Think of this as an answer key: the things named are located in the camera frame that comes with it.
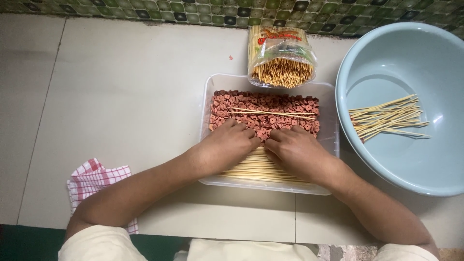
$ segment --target plastic bag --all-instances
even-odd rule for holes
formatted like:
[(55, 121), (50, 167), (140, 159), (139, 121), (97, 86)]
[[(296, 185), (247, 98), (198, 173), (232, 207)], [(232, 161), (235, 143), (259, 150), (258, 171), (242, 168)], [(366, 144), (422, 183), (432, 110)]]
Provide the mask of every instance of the plastic bag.
[(248, 79), (256, 86), (294, 88), (316, 76), (316, 56), (299, 28), (252, 26), (248, 41)]

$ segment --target white shirt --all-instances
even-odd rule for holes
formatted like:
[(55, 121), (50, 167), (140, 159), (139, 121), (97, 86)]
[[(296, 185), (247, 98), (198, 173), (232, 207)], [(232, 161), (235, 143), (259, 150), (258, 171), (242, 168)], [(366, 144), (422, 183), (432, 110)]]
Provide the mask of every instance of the white shirt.
[[(188, 252), (174, 261), (316, 261), (306, 246), (256, 241), (213, 241), (193, 239)], [(64, 243), (58, 261), (147, 261), (122, 228), (92, 226), (79, 231)], [(438, 261), (418, 246), (387, 244), (373, 261)]]

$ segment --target light blue basin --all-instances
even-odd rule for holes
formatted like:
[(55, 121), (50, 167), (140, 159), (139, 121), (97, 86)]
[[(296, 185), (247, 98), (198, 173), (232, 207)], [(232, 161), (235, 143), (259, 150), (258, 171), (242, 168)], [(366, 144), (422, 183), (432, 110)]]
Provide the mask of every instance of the light blue basin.
[[(349, 109), (416, 93), (432, 135), (379, 134), (363, 144)], [(438, 27), (396, 23), (361, 37), (345, 56), (335, 89), (340, 122), (354, 150), (381, 177), (428, 196), (464, 193), (464, 41)]]

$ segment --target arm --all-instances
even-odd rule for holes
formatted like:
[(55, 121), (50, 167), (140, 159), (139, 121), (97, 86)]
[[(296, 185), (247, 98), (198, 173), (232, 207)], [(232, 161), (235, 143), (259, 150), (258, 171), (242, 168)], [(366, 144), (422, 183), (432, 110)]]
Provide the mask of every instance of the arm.
[(261, 142), (254, 130), (245, 127), (227, 120), (184, 154), (86, 198), (69, 220), (65, 239), (93, 225), (125, 226), (167, 194), (230, 169)]
[(437, 258), (437, 247), (425, 226), (410, 210), (358, 177), (330, 155), (307, 131), (273, 130), (265, 143), (268, 156), (282, 169), (327, 188), (347, 204), (361, 224), (385, 243), (416, 245)]

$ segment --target hand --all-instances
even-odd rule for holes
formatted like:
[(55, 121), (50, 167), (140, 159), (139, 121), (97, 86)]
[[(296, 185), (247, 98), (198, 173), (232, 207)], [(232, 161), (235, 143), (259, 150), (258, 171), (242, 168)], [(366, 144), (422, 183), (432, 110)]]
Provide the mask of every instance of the hand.
[(253, 129), (246, 129), (245, 123), (228, 119), (187, 153), (199, 174), (210, 176), (234, 167), (260, 143), (261, 139), (255, 137)]
[(312, 134), (299, 126), (273, 130), (264, 143), (268, 157), (287, 173), (302, 180), (329, 187), (339, 181), (337, 175), (348, 168), (329, 154)]

